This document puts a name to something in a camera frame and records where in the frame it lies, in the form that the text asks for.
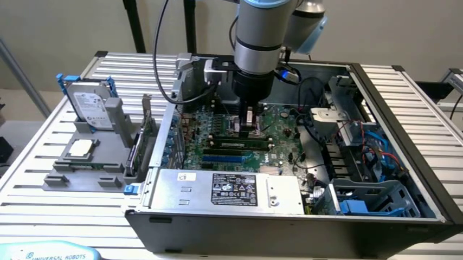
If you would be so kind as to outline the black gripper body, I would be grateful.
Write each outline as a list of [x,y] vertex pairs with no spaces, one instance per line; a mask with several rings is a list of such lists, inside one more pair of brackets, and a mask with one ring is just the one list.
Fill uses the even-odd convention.
[[254,107],[271,94],[274,72],[255,75],[242,70],[234,72],[232,91],[244,107]]

